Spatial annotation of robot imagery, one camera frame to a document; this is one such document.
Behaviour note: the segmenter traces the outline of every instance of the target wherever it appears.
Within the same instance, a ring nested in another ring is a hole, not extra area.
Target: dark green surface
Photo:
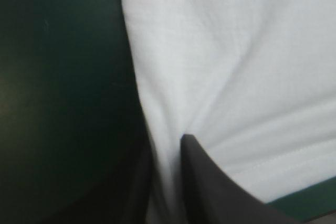
[[[57,211],[142,125],[120,0],[0,0],[0,223]]]
[[[336,177],[277,199],[271,206],[300,221],[336,210]]]

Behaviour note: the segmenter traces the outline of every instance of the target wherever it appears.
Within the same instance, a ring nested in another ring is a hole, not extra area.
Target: cloth
[[[270,202],[336,175],[336,0],[122,0],[156,154],[149,223],[182,223],[180,139]]]
[[[190,224],[299,224],[237,186],[193,135],[182,137],[181,170]]]

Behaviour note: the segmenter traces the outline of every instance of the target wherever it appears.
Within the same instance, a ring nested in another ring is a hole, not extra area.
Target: white fabric
[[[336,0],[122,3],[157,155],[151,224],[183,220],[184,133],[264,202],[336,175]]]

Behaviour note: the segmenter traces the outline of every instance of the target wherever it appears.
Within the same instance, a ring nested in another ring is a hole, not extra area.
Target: stitching
[[[315,148],[315,147],[317,147],[318,145],[326,145],[326,144],[328,144],[328,143],[330,143],[330,142],[334,142],[334,141],[336,142],[336,139],[333,138],[333,139],[324,141],[323,143],[314,143],[314,144],[305,146],[305,147],[303,147],[303,148],[300,148],[300,149],[298,149],[298,150],[295,150],[295,151],[291,151],[291,152],[287,152],[287,153],[278,155],[278,156],[276,156],[276,157],[274,157],[274,158],[271,158],[271,159],[269,159],[269,160],[267,160],[267,161],[260,162],[260,163],[258,163],[258,164],[256,164],[256,165],[254,165],[253,167],[250,167],[250,168],[247,169],[247,170],[244,170],[244,171],[241,171],[241,172],[239,172],[239,173],[236,173],[235,176],[236,176],[236,175],[243,174],[243,173],[245,173],[245,172],[249,172],[249,171],[251,171],[251,170],[255,170],[255,169],[257,169],[257,168],[259,168],[259,167],[261,167],[261,166],[263,166],[263,165],[265,165],[265,164],[271,163],[271,162],[276,161],[276,160],[278,160],[278,159],[281,159],[281,158],[283,158],[283,157],[290,156],[290,155],[295,154],[295,153],[301,153],[301,152],[303,152],[303,151],[305,151],[305,150],[308,150],[308,149],[311,149],[311,148]]]
[[[309,160],[307,160],[307,161],[305,161],[305,162],[303,162],[303,163],[300,163],[300,164],[297,164],[297,165],[293,165],[293,166],[288,167],[288,168],[286,168],[286,169],[280,170],[280,171],[278,171],[278,172],[273,173],[273,174],[270,175],[270,176],[267,176],[267,177],[262,178],[262,179],[258,179],[258,180],[256,180],[256,181],[254,181],[253,183],[246,184],[244,187],[245,187],[245,188],[246,188],[246,187],[251,187],[251,186],[253,186],[253,185],[255,185],[255,184],[258,184],[258,183],[260,183],[260,182],[264,182],[264,181],[266,181],[266,180],[269,180],[269,179],[272,178],[272,177],[276,177],[276,176],[279,176],[279,175],[281,175],[281,174],[284,174],[284,173],[286,173],[286,172],[289,171],[289,170],[293,170],[293,169],[295,169],[295,168],[297,168],[297,167],[300,167],[300,166],[303,166],[303,165],[305,165],[305,164],[307,164],[307,163],[310,163],[310,162],[313,162],[313,161],[315,161],[315,160],[321,159],[322,157],[330,156],[330,155],[333,154],[333,153],[336,153],[336,151],[332,151],[332,152],[330,152],[330,153],[328,153],[328,154],[321,155],[321,156],[319,156],[319,157],[315,157],[315,158],[309,159]]]

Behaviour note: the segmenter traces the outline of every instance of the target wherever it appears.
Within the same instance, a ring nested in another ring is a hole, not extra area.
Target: white t-shirt
[[[263,202],[336,175],[336,0],[122,0],[156,155],[150,224],[183,222],[194,134]]]

